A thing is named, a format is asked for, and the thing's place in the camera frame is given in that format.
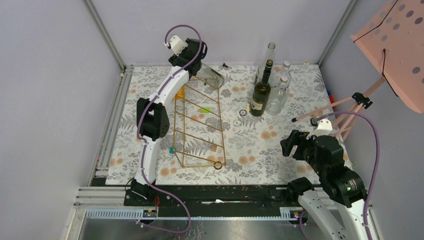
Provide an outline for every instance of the yellow object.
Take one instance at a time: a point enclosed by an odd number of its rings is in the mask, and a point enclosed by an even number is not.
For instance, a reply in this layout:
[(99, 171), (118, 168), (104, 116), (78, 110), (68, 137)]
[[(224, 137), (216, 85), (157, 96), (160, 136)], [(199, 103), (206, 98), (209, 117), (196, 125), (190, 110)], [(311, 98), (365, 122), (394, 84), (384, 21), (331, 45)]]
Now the yellow object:
[(182, 86), (182, 87), (178, 90), (178, 92), (176, 93), (176, 97), (177, 97), (177, 98), (180, 98), (180, 99), (183, 99), (183, 98), (184, 98), (184, 86)]

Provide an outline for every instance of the floral tablecloth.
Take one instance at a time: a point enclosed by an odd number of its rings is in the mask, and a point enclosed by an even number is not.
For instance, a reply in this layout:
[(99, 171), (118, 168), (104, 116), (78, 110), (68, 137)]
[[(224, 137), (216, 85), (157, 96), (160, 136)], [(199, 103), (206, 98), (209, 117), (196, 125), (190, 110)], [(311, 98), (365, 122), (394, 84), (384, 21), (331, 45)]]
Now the floral tablecloth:
[[(171, 128), (160, 145), (156, 165), (156, 184), (276, 185), (287, 184), (300, 177), (307, 177), (313, 184), (318, 184), (318, 176), (312, 168), (305, 161), (282, 156), (280, 146), (280, 140), (287, 138), (293, 129), (308, 132), (313, 130), (308, 117), (291, 122), (293, 117), (330, 103), (318, 66), (292, 65), (290, 72), (293, 80), (283, 111), (277, 116), (265, 112), (260, 117), (254, 117), (250, 113), (244, 116), (240, 114), (240, 110), (245, 110), (246, 104), (251, 100), (253, 78), (257, 67), (249, 65), (233, 65), (228, 68), (211, 67), (225, 77), (225, 83), (219, 89), (219, 101), (227, 165), (220, 170), (212, 166), (181, 167), (175, 155), (170, 153), (174, 125), (174, 104), (172, 104), (172, 107), (167, 109)], [(142, 144), (136, 138), (137, 100), (148, 97), (157, 89), (170, 69), (170, 66), (143, 66), (134, 69), (106, 184), (124, 185), (136, 174)], [(207, 95), (210, 92), (210, 89), (205, 88), (203, 93)], [(207, 114), (205, 116), (199, 113), (191, 117), (208, 120)], [(345, 145), (341, 140), (340, 144), (345, 152), (343, 156), (345, 166), (351, 167)]]

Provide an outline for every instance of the bottle label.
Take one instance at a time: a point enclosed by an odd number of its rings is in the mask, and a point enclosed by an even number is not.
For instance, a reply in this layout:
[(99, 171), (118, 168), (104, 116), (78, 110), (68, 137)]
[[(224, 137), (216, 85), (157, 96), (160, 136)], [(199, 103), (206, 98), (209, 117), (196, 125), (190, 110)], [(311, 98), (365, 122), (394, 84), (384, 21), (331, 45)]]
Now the bottle label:
[(262, 110), (263, 102), (256, 101), (254, 97), (252, 97), (251, 108), (253, 110)]

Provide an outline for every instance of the green object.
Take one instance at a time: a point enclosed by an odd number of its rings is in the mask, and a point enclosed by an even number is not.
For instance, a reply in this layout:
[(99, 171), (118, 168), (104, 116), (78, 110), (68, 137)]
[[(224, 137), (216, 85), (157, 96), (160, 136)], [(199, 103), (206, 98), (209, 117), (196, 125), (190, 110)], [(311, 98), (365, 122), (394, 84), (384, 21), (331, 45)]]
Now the green object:
[(200, 108), (200, 112), (202, 114), (211, 113), (211, 108), (210, 107), (202, 107), (202, 108)]

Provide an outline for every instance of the white wall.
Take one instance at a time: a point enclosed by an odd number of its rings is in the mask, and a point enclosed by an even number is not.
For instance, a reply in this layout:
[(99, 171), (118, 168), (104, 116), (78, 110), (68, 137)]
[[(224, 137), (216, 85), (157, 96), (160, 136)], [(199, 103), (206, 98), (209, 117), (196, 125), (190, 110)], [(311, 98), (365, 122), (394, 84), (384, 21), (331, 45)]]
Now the white wall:
[[(275, 42), (275, 60), (318, 62), (349, 0), (94, 0), (127, 64), (169, 64), (166, 32), (197, 29), (208, 46), (205, 63), (262, 60)], [(183, 40), (197, 38), (176, 29)]]
[(120, 70), (81, 0), (2, 0), (0, 46), (0, 239), (59, 239)]
[[(324, 62), (321, 68), (323, 79), (336, 100), (351, 96), (354, 92), (363, 93), (381, 76), (353, 43), (350, 35), (356, 34), (386, 2), (359, 1)], [(399, 0), (397, 4), (400, 6), (405, 2)], [(386, 83), (370, 98), (374, 104), (364, 113), (377, 124), (381, 145), (380, 165), (371, 203), (382, 235), (385, 240), (422, 239), (424, 115), (406, 107)], [(344, 105), (338, 110), (347, 108)], [(364, 120), (357, 121), (347, 138), (346, 148), (354, 163), (353, 169), (368, 186), (375, 160), (375, 140)]]

